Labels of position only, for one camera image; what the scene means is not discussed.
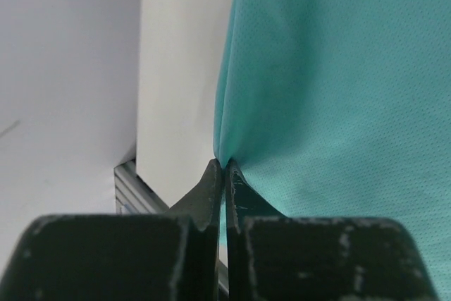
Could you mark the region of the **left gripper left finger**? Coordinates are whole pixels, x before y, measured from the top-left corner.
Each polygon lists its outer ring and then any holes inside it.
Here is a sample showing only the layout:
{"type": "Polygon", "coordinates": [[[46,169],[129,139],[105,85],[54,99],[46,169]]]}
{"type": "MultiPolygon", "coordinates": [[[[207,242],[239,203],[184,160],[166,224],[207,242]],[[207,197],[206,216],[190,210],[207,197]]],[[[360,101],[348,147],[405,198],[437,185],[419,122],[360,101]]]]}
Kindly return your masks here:
{"type": "Polygon", "coordinates": [[[160,214],[54,214],[23,232],[6,267],[8,300],[217,300],[223,172],[160,214]]]}

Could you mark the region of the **teal t shirt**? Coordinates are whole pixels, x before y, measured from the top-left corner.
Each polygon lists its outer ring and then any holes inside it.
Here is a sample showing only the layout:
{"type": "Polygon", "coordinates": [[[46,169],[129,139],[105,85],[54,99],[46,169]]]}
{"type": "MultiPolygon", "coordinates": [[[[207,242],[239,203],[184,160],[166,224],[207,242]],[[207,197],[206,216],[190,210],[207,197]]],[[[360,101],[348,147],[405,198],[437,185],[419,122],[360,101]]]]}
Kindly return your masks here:
{"type": "Polygon", "coordinates": [[[450,299],[450,0],[233,0],[214,155],[288,216],[384,216],[450,299]]]}

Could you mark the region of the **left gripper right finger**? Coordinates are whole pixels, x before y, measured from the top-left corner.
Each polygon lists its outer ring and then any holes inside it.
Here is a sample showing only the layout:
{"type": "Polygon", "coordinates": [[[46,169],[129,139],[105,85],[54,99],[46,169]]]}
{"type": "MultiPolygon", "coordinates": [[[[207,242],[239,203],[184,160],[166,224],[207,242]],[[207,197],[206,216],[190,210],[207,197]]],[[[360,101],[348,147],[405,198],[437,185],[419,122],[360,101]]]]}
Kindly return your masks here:
{"type": "Polygon", "coordinates": [[[411,235],[374,217],[284,216],[225,168],[231,300],[437,300],[411,235]]]}

